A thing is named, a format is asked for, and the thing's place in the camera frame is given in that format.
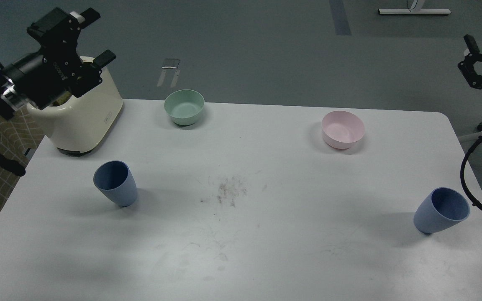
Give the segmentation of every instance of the plastic cup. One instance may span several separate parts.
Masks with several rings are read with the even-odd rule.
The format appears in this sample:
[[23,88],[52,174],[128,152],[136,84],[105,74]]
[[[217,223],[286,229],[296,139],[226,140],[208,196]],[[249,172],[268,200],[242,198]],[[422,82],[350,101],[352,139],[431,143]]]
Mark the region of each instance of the plastic cup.
[[94,173],[94,185],[109,200],[120,207],[128,207],[137,198],[137,187],[130,168],[122,161],[110,161]]
[[459,192],[440,187],[419,205],[414,225],[419,231],[432,234],[464,221],[469,215],[470,205]]

